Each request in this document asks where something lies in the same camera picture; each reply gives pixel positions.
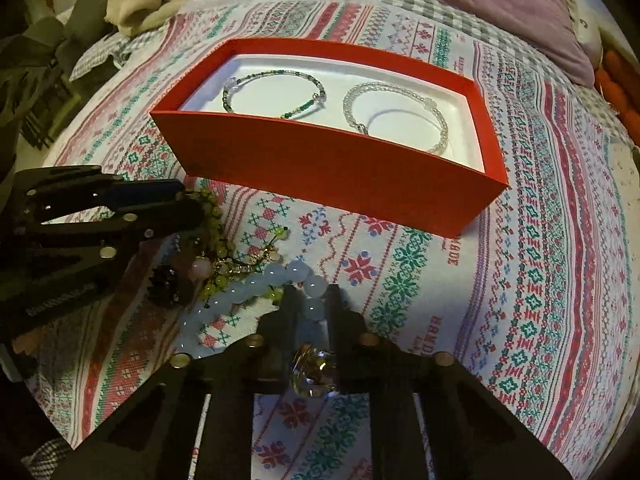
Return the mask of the red jewelry box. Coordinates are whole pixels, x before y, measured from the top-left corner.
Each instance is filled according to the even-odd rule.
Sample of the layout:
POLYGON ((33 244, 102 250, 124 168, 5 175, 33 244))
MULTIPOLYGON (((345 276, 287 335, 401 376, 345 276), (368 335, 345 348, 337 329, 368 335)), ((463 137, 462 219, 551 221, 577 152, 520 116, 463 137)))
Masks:
POLYGON ((477 85, 378 49, 294 38, 230 39, 160 99, 154 122, 190 176, 455 236, 508 186, 477 85), (301 70, 328 97, 295 120, 230 114, 233 76, 301 70))

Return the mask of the patterned handmade cloth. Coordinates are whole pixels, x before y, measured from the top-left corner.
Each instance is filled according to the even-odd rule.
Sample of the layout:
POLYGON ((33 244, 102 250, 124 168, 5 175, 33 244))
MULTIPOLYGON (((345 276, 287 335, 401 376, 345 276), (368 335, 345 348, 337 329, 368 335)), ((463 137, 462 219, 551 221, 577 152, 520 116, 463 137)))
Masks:
MULTIPOLYGON (((149 115, 219 41, 318 38, 430 62, 473 78, 497 130, 510 188, 460 237, 269 192, 195 180, 221 201, 235 248, 287 226, 299 258, 340 284, 402 350, 445 350, 495 393, 576 479, 587 479, 639 403, 639 182, 608 106, 524 41, 434 0, 227 0, 183 11, 63 134, 46 164, 100 164, 126 179, 184 178, 149 115)), ((43 330, 27 385, 78 445, 174 346, 175 313, 146 298, 144 252, 124 296, 43 330)), ((255 479, 371 478, 367 402, 258 398, 255 479)))

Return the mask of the green beaded bangle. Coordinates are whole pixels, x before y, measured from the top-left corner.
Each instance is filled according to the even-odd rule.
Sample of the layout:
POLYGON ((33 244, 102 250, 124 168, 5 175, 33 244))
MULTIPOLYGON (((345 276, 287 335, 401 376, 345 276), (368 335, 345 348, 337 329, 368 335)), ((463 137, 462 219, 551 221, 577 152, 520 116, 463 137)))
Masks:
POLYGON ((326 105, 326 88, 301 70, 261 70, 230 77, 222 86, 220 104, 230 114, 271 115, 295 120, 326 105))

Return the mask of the orange plush toy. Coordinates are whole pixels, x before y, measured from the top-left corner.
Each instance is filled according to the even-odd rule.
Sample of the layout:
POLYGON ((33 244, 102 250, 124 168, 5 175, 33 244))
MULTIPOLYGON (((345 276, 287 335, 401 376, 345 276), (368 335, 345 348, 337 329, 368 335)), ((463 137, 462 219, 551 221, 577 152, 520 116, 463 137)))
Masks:
POLYGON ((626 128, 634 144, 639 144, 639 73, 615 49, 604 52, 594 72, 596 89, 614 108, 614 114, 626 128))

